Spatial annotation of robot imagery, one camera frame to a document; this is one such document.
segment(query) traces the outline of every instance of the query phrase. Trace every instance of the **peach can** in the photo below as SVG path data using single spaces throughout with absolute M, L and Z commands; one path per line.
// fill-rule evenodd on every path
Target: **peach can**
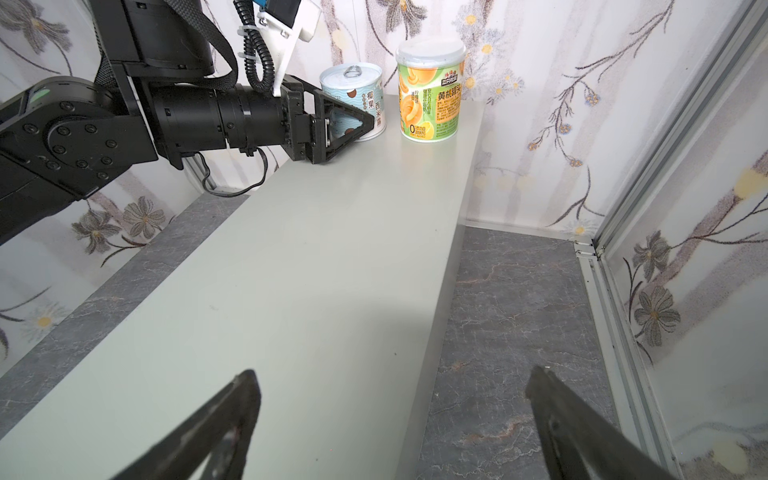
M 465 57 L 458 39 L 425 37 L 400 44 L 396 58 L 403 135 L 433 142 L 456 133 Z

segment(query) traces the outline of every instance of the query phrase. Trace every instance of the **white table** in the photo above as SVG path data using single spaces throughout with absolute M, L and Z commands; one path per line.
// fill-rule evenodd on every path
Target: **white table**
M 482 104 L 290 163 L 0 441 L 0 478 L 106 480 L 244 369 L 244 478 L 412 478 L 458 269 Z

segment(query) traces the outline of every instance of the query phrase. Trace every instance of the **black cable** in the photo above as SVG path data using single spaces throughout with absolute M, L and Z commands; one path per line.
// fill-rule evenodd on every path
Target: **black cable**
M 243 25 L 256 26 L 256 17 L 253 13 L 253 0 L 234 0 L 237 15 Z M 255 91 L 262 93 L 272 93 L 272 86 L 275 83 L 275 64 L 272 60 L 269 48 L 261 38 L 261 34 L 255 28 L 248 28 L 243 37 L 243 53 L 251 57 L 259 54 L 263 73 L 261 80 L 256 72 L 256 61 L 252 58 L 245 59 L 245 73 L 250 87 Z
M 275 170 L 274 171 L 276 172 L 276 171 L 278 171 L 280 169 L 280 162 L 277 161 L 277 156 L 275 155 L 275 152 L 273 152 L 271 148 L 267 147 L 266 149 L 268 151 L 270 151 L 270 153 L 272 154 L 272 160 L 275 161 Z
M 266 180 L 266 171 L 267 171 L 267 169 L 269 169 L 270 164 L 269 164 L 269 161 L 266 159 L 266 155 L 264 154 L 264 151 L 262 149 L 258 148 L 258 147 L 256 147 L 256 150 L 259 152 L 259 155 L 261 155 L 261 161 L 264 162 L 264 175 L 261 177 L 261 180 L 259 181 L 259 183 L 253 184 L 250 187 L 244 188 L 244 189 L 242 189 L 240 191 L 232 192 L 231 194 L 225 194 L 223 192 L 217 192 L 215 190 L 210 190 L 208 188 L 208 186 L 205 184 L 205 181 L 208 180 L 208 178 L 210 177 L 210 168 L 208 167 L 208 164 L 205 162 L 205 156 L 203 156 L 202 153 L 197 152 L 197 154 L 200 155 L 200 160 L 203 162 L 203 170 L 205 172 L 205 176 L 203 176 L 203 180 L 200 181 L 203 184 L 203 190 L 205 190 L 206 192 L 208 192 L 211 195 L 216 195 L 217 197 L 231 198 L 231 197 L 237 197 L 238 195 L 242 195 L 242 194 L 246 193 L 248 190 L 250 190 L 251 188 L 255 188 L 255 187 L 258 187 L 259 185 L 263 184 L 264 181 Z

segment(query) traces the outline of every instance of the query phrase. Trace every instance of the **white mounting bracket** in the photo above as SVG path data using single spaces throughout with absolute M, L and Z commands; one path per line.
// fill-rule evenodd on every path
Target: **white mounting bracket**
M 288 62 L 296 47 L 296 41 L 309 41 L 315 35 L 317 23 L 320 20 L 320 7 L 315 5 L 312 0 L 302 0 L 299 4 L 299 10 L 296 18 L 293 20 L 293 28 L 289 28 L 281 21 L 274 18 L 266 12 L 258 12 L 256 15 L 256 29 L 259 30 L 266 46 L 272 54 L 272 61 L 275 64 L 275 83 L 272 88 L 272 95 L 280 96 L 280 85 L 288 69 Z M 246 28 L 253 28 L 251 25 L 240 27 L 237 30 L 238 35 L 245 35 Z M 250 58 L 243 53 L 238 54 L 241 58 Z

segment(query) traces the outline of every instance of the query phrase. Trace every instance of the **wall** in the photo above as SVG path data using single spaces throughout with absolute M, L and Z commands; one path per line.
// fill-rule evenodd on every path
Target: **wall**
M 395 94 L 393 53 L 401 41 L 458 35 L 469 51 L 464 98 L 486 103 L 469 216 L 587 235 L 740 4 L 317 2 L 323 9 L 317 34 L 299 43 L 290 73 L 319 84 L 331 65 L 370 61 L 384 70 L 386 92 Z M 242 50 L 230 3 L 207 0 L 207 7 Z
M 98 62 L 85 2 L 0 0 L 0 101 Z M 166 161 L 137 165 L 1 245 L 0 375 L 198 195 Z
M 687 478 L 768 475 L 768 40 L 607 258 Z

